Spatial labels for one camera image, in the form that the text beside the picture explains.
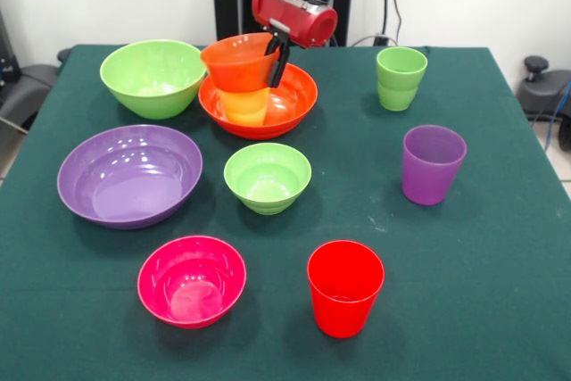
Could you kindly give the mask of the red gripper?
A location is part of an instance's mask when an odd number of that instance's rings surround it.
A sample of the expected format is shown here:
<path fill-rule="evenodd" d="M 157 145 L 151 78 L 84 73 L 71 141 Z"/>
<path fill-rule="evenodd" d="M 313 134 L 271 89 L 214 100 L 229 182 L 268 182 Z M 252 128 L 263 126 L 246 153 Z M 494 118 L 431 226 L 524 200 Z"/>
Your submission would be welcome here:
<path fill-rule="evenodd" d="M 333 7 L 309 0 L 252 0 L 252 15 L 262 27 L 285 34 L 303 48 L 324 46 L 333 36 L 338 22 L 338 14 Z M 274 34 L 266 46 L 265 55 L 271 55 L 279 48 L 269 87 L 280 84 L 290 55 L 289 39 L 280 43 L 280 37 Z"/>

